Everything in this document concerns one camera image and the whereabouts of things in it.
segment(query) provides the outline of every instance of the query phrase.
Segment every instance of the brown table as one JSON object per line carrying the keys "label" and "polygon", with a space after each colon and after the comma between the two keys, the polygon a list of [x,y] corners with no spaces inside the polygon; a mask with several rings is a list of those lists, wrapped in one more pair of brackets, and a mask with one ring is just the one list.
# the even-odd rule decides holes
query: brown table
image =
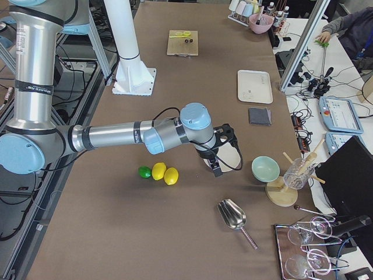
{"label": "brown table", "polygon": [[[271,203],[265,184],[251,173],[257,156],[270,156],[281,174],[299,156],[286,98],[266,34],[256,35],[227,19],[227,5],[145,2],[135,26],[142,60],[157,68],[151,97],[104,92],[92,125],[151,120],[166,107],[204,104],[213,125],[235,129],[244,167],[219,178],[192,145],[160,155],[145,146],[102,148],[74,164],[27,279],[279,279],[273,224],[291,224],[304,212]],[[198,30],[198,57],[166,56],[169,30]],[[249,125],[248,107],[237,99],[237,71],[266,71],[272,80],[273,124]],[[175,112],[164,116],[175,116]],[[176,167],[174,186],[140,178],[141,165]],[[247,214],[257,251],[229,229],[217,203],[231,198]],[[312,208],[309,189],[298,204]]]}

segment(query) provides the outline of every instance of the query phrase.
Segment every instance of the white tray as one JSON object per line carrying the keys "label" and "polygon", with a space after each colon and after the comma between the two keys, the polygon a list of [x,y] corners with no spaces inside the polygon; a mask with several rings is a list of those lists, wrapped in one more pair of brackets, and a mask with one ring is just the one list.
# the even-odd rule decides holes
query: white tray
{"label": "white tray", "polygon": [[273,102],[270,77],[267,72],[239,70],[237,80],[240,101],[264,104]]}

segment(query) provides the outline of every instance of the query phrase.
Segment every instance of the scoop handle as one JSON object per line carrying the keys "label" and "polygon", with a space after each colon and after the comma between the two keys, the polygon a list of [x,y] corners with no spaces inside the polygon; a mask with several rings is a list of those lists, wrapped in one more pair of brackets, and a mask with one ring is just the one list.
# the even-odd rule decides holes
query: scoop handle
{"label": "scoop handle", "polygon": [[250,245],[254,248],[254,250],[258,249],[258,246],[255,244],[254,240],[251,238],[251,236],[247,233],[247,231],[244,229],[244,227],[240,228],[244,236],[246,237],[247,241],[249,241]]}

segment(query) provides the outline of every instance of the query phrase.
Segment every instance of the lemon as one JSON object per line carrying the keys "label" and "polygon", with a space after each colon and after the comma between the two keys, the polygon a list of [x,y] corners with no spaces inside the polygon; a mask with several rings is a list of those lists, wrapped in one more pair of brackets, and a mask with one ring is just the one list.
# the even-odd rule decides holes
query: lemon
{"label": "lemon", "polygon": [[161,180],[166,172],[166,164],[164,162],[157,162],[152,168],[152,176],[154,180]]}
{"label": "lemon", "polygon": [[169,186],[176,184],[178,179],[179,179],[179,172],[174,167],[167,169],[166,172],[164,173],[164,181]]}
{"label": "lemon", "polygon": [[152,170],[147,166],[140,166],[138,172],[143,178],[149,178],[152,175]]}

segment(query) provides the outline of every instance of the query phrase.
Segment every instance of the table surface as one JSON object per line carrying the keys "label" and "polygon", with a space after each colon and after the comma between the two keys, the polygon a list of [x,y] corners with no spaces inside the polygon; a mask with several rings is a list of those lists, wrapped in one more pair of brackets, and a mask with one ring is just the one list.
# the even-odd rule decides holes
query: table surface
{"label": "table surface", "polygon": [[[307,23],[307,20],[288,19],[288,23],[290,25],[288,26],[287,33],[283,34],[283,36],[289,36],[292,40],[282,42],[281,46],[278,49],[274,50],[274,53],[295,48],[298,39],[300,38],[299,36],[302,34],[302,31]],[[310,49],[311,54],[308,56],[308,58],[302,60],[305,65],[303,67],[304,72],[313,72],[314,76],[319,76],[321,74],[323,56],[323,49],[319,45],[314,43],[314,39],[317,37],[318,34],[321,33],[322,27],[326,24],[326,20],[321,20],[319,25],[316,27],[315,32],[311,36],[310,42],[308,44],[308,48]],[[334,67],[334,70],[331,74],[331,77],[333,79],[329,83],[330,91],[328,91],[325,96],[336,96],[340,98],[348,97],[354,103],[354,108],[359,116],[367,116],[368,114],[371,114],[368,109],[373,110],[373,106],[368,102],[360,102],[359,98],[357,97],[361,94],[361,91],[359,89],[362,88],[364,81],[361,79],[360,74],[357,72],[356,68],[347,56],[336,35],[332,36],[330,45],[327,48],[326,52],[325,71],[327,71],[329,67]],[[308,82],[305,81],[302,85],[297,83],[294,85],[294,87],[288,87],[286,90],[286,95],[290,112],[305,109],[306,103],[312,111],[312,117],[306,120],[305,127],[308,131],[312,131],[313,133],[312,143],[310,144],[310,149],[313,150],[316,147],[317,143],[322,138],[324,138],[324,135],[326,132],[328,132],[328,129],[325,127],[321,119],[318,108],[318,99],[308,99],[305,103],[302,101],[301,98],[294,95],[301,89],[305,89],[307,87],[307,84]],[[373,120],[371,118],[365,118],[360,119],[360,121],[364,129],[364,133],[361,137],[367,149],[371,153],[373,153]],[[325,144],[323,144],[323,146],[318,149],[317,154],[318,162],[324,162],[330,156]],[[323,213],[332,213],[333,211],[330,209],[330,206],[325,201],[320,183],[314,181],[314,185],[312,186],[311,190],[316,207]],[[361,267],[370,267],[370,269],[372,269],[371,265],[362,255],[359,248],[355,252],[344,255],[343,259],[349,261],[350,266],[348,268],[341,269],[340,279],[345,279],[345,277],[343,276],[344,273],[357,270]]]}
{"label": "table surface", "polygon": [[[243,169],[214,178],[192,145],[156,156],[143,145],[86,153],[74,164],[27,279],[280,278],[273,225],[305,213],[271,203],[251,163],[270,156],[283,174],[289,164],[282,152],[300,153],[267,34],[253,34],[229,13],[228,5],[142,3],[135,28],[142,60],[157,68],[154,92],[119,96],[106,88],[92,125],[151,120],[164,108],[200,102],[214,126],[235,129]],[[197,30],[199,56],[166,56],[169,30]],[[238,100],[240,69],[269,73],[272,104]],[[249,125],[249,107],[268,107],[272,125]],[[176,185],[138,176],[139,166],[156,162],[179,170]],[[246,212],[257,251],[224,224],[217,204],[226,198]],[[299,191],[297,203],[314,207],[309,189]]]}

